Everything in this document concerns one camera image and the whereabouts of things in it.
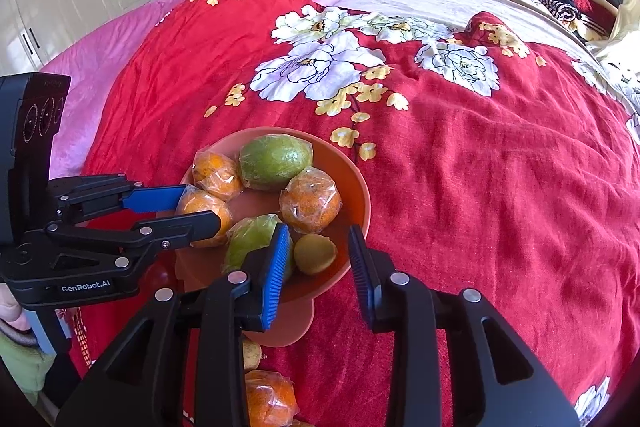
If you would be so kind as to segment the large orange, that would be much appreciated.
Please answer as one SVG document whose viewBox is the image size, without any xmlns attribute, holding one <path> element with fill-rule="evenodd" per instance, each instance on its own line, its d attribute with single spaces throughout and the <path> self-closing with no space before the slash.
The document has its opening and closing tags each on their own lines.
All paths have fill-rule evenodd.
<svg viewBox="0 0 640 427">
<path fill-rule="evenodd" d="M 212 248 L 227 242 L 227 234 L 233 225 L 232 214 L 229 206 L 222 199 L 201 190 L 194 185 L 187 185 L 179 199 L 177 215 L 188 215 L 202 211 L 213 211 L 219 218 L 219 231 L 210 239 L 201 239 L 192 242 L 194 248 Z"/>
</svg>

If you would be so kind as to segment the small yellow-green round fruit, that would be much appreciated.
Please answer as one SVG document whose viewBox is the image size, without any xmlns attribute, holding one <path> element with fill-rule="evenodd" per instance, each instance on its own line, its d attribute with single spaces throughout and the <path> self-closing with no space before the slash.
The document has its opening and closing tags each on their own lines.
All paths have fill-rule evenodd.
<svg viewBox="0 0 640 427">
<path fill-rule="evenodd" d="M 316 275 L 328 269 L 337 256 L 337 247 L 329 237 L 306 234 L 294 246 L 297 269 L 307 275 Z"/>
</svg>

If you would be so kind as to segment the small orange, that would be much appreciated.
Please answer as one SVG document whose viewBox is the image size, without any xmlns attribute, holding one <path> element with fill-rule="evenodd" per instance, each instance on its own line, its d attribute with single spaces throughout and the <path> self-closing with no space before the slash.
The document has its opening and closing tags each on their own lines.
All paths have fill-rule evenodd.
<svg viewBox="0 0 640 427">
<path fill-rule="evenodd" d="M 292 381 L 278 372 L 254 369 L 245 375 L 248 418 L 252 427 L 291 426 L 299 408 Z"/>
</svg>

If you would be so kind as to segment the small wrapped green fruit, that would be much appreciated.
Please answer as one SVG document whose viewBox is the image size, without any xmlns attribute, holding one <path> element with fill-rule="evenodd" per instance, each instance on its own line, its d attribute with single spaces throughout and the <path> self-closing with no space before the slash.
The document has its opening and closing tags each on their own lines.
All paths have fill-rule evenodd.
<svg viewBox="0 0 640 427">
<path fill-rule="evenodd" d="M 256 274 L 264 266 L 264 250 L 270 246 L 273 232 L 281 223 L 275 213 L 249 217 L 236 222 L 228 232 L 228 245 L 224 254 L 222 274 L 227 275 L 243 268 L 246 256 L 250 256 L 250 274 Z"/>
</svg>

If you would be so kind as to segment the large wrapped green fruit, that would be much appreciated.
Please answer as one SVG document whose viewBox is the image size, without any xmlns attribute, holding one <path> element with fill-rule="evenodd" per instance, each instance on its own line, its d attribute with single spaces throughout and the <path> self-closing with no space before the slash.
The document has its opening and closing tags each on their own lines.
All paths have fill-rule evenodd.
<svg viewBox="0 0 640 427">
<path fill-rule="evenodd" d="M 247 188 L 279 191 L 314 159 L 312 145 L 289 134 L 265 134 L 239 150 L 241 178 Z"/>
</svg>

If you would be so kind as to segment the pink blanket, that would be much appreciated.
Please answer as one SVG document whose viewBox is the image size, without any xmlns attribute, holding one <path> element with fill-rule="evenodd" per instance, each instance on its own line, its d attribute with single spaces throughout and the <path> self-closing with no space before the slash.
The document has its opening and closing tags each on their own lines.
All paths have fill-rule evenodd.
<svg viewBox="0 0 640 427">
<path fill-rule="evenodd" d="M 50 176 L 79 176 L 89 156 L 124 158 L 122 148 L 152 131 L 152 109 L 175 109 L 189 89 L 221 83 L 253 54 L 269 14 L 300 2 L 338 0 L 154 0 L 111 20 L 55 57 L 43 72 L 70 77 Z"/>
</svg>

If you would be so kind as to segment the beige bed sheet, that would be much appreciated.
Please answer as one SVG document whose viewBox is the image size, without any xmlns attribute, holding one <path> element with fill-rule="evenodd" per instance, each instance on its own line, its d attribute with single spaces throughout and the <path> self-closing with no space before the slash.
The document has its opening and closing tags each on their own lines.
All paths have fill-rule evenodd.
<svg viewBox="0 0 640 427">
<path fill-rule="evenodd" d="M 385 15 L 423 17 L 457 28 L 465 27 L 477 13 L 487 12 L 525 42 L 555 46 L 592 67 L 599 66 L 587 48 L 536 0 L 340 0 L 337 5 Z"/>
</svg>

